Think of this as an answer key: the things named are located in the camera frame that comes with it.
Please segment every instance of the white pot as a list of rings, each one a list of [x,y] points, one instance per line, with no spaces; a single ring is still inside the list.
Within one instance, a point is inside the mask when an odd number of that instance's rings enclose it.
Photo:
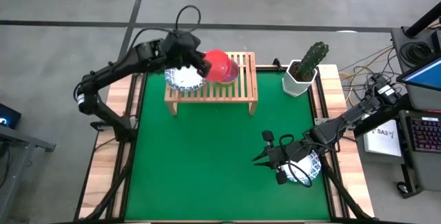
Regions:
[[[290,75],[288,70],[290,69],[292,63],[300,62],[301,60],[291,60],[287,71],[282,79],[283,91],[291,96],[300,96],[308,90],[308,87],[314,82],[317,76],[317,69],[314,68],[314,76],[310,82],[300,82],[295,80],[293,76]]]

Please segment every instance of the table leg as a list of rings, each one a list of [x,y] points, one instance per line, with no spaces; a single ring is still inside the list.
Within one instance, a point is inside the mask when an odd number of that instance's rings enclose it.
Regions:
[[[256,108],[257,108],[257,102],[248,103],[249,115],[254,115]]]
[[[166,102],[165,104],[167,105],[173,116],[176,116],[178,114],[178,103]]]

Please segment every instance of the potted cactus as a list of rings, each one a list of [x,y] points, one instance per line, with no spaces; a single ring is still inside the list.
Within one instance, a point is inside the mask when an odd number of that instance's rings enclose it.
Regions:
[[[328,51],[328,44],[320,41],[310,47],[302,60],[292,60],[282,79],[283,91],[291,96],[305,92],[317,76],[316,66]]]

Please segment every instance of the blue and white plate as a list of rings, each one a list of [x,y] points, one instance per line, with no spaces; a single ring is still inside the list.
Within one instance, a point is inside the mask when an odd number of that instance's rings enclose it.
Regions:
[[[175,90],[191,92],[205,84],[205,79],[197,73],[196,68],[190,66],[180,70],[173,68],[165,71],[165,80]]]
[[[293,162],[294,165],[297,165],[298,167],[302,168],[304,172],[308,174],[308,176],[311,178],[311,180],[314,180],[318,173],[320,172],[320,169],[322,169],[322,164],[320,163],[320,159],[318,158],[315,151],[312,151],[308,156],[306,156],[304,159],[302,159],[299,162]],[[284,170],[287,174],[287,178],[290,181],[297,182],[297,180],[292,176],[292,173],[289,171],[288,164],[281,166],[282,170]],[[295,168],[294,166],[291,166],[292,171],[297,176],[297,178],[302,181],[304,184],[309,184],[308,178]]]

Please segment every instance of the keyboard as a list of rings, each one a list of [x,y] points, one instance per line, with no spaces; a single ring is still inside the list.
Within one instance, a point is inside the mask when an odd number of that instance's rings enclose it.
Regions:
[[[415,151],[441,153],[441,122],[411,117],[410,125]]]

